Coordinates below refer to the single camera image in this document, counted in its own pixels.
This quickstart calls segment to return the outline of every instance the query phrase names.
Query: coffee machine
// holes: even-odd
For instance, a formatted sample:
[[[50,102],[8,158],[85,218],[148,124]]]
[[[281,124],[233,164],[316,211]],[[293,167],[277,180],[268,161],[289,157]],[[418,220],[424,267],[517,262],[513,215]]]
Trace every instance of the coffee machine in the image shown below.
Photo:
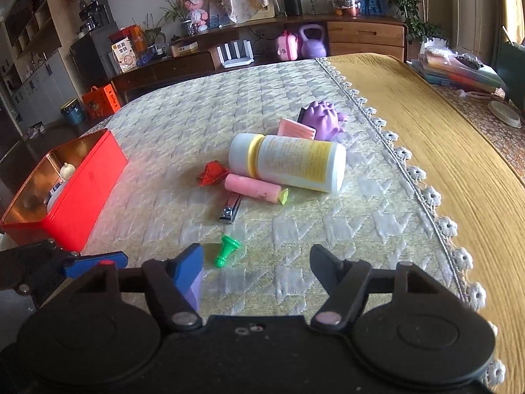
[[[84,23],[83,28],[85,28],[86,31],[105,27],[115,22],[111,9],[109,8],[108,0],[94,0],[89,6],[82,9],[78,15]]]
[[[112,42],[109,36],[119,31],[108,0],[95,0],[79,13],[85,34],[71,46],[71,54],[77,64],[86,89],[104,87],[117,73],[108,56]]]

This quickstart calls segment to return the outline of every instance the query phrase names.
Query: white quilted bedspread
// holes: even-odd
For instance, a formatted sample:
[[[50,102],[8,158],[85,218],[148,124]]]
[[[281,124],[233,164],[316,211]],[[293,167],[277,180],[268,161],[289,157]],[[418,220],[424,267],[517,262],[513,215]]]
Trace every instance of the white quilted bedspread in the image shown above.
[[[457,293],[442,237],[403,161],[374,126],[381,121],[361,109],[364,99],[348,90],[325,62],[310,60],[199,78],[124,106],[107,127],[129,164],[85,253],[123,250],[130,266],[137,266],[201,243],[206,251],[203,317],[311,317],[326,299],[309,268],[314,243],[376,268],[393,269],[399,260],[410,260]],[[301,106],[322,99],[350,116],[346,132],[335,139],[347,148],[340,192],[291,188],[284,206],[244,198],[235,223],[219,223],[227,193],[221,185],[198,186],[196,175],[204,165],[227,163],[235,134],[275,133],[281,117],[296,119]],[[224,233],[242,247],[218,270],[213,259]],[[371,298],[374,305],[385,300]]]

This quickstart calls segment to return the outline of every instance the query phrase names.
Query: black speaker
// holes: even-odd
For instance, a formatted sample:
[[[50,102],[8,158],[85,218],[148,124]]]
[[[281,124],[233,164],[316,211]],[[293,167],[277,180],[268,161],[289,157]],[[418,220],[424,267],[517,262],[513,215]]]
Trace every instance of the black speaker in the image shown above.
[[[284,11],[286,16],[299,16],[303,14],[301,0],[284,0]]]

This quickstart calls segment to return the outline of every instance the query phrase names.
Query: teal tin can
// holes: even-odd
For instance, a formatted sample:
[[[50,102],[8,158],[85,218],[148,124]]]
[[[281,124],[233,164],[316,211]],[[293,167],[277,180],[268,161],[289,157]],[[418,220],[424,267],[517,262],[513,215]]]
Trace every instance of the teal tin can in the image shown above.
[[[60,108],[60,112],[70,126],[80,124],[86,117],[82,105],[77,98],[74,98],[67,104],[63,105],[62,108]]]

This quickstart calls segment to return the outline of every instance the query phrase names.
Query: yellow chalk tip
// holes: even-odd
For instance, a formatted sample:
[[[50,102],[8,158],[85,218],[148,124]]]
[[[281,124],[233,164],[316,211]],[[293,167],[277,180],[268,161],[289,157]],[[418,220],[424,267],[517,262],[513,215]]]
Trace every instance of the yellow chalk tip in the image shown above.
[[[283,189],[277,197],[279,198],[281,204],[286,203],[288,200],[288,188]]]

